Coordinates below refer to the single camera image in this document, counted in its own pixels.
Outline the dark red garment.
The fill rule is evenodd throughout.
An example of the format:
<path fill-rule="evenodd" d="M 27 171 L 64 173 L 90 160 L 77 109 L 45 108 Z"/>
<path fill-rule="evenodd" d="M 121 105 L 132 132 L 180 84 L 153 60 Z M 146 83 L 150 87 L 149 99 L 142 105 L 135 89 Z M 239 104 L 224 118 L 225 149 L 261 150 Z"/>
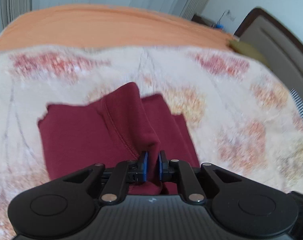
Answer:
<path fill-rule="evenodd" d="M 184 116 L 173 115 L 161 94 L 141 98 L 133 82 L 86 106 L 49 105 L 38 127 L 51 179 L 95 163 L 114 167 L 147 152 L 148 180 L 129 193 L 176 194 L 173 183 L 156 177 L 159 153 L 199 166 Z"/>

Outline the floral cream quilt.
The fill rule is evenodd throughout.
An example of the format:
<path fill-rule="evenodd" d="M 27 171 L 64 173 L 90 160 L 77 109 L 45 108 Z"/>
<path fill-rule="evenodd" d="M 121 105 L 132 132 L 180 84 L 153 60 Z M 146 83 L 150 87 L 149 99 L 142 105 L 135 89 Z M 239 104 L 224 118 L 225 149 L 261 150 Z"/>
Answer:
<path fill-rule="evenodd" d="M 199 47 L 0 51 L 0 239 L 9 202 L 49 180 L 37 122 L 50 103 L 82 105 L 134 82 L 186 120 L 198 159 L 303 193 L 303 119 L 295 95 L 262 63 Z"/>

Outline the olive green pillow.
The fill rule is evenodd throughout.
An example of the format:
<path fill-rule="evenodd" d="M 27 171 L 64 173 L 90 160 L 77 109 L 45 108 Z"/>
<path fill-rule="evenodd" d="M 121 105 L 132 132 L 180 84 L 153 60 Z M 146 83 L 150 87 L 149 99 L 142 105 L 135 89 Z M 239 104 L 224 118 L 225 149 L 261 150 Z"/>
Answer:
<path fill-rule="evenodd" d="M 246 57 L 250 57 L 269 67 L 269 63 L 266 57 L 250 44 L 242 41 L 229 40 L 228 46 L 236 53 L 244 55 Z"/>

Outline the brown padded headboard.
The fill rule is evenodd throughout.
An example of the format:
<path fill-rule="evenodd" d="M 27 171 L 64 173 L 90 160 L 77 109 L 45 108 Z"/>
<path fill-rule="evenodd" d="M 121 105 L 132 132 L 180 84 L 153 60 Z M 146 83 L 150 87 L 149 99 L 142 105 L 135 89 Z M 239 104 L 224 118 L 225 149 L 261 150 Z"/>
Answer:
<path fill-rule="evenodd" d="M 258 50 L 290 90 L 303 119 L 303 43 L 262 8 L 254 8 L 234 33 Z"/>

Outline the orange bed sheet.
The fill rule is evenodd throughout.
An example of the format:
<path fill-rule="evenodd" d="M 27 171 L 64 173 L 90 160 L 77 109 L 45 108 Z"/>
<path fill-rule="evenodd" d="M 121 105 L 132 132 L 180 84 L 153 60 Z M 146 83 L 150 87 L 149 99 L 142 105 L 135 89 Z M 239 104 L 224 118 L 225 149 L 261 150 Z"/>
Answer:
<path fill-rule="evenodd" d="M 19 16 L 0 34 L 0 50 L 55 44 L 79 48 L 197 46 L 227 50 L 234 37 L 160 12 L 69 4 Z"/>

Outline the blue object on nightstand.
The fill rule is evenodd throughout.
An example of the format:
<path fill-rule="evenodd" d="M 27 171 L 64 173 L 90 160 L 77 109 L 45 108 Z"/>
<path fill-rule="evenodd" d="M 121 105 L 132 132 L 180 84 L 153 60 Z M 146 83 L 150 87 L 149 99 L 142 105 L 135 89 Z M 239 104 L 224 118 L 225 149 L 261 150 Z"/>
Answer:
<path fill-rule="evenodd" d="M 215 25 L 215 29 L 220 29 L 220 30 L 222 30 L 223 28 L 224 28 L 224 26 L 221 25 L 221 24 L 216 24 L 216 25 Z"/>

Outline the dark wooden nightstand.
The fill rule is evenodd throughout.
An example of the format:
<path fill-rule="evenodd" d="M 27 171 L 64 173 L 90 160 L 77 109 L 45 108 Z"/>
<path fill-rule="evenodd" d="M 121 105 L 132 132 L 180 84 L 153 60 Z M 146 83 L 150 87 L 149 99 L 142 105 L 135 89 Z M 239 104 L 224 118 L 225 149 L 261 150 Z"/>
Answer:
<path fill-rule="evenodd" d="M 192 17 L 191 19 L 192 22 L 195 22 L 195 23 L 198 23 L 200 25 L 205 25 L 207 27 L 210 27 L 210 28 L 214 28 L 216 29 L 216 23 L 210 19 L 207 19 L 205 17 L 202 17 L 198 14 L 194 14 L 194 16 Z"/>

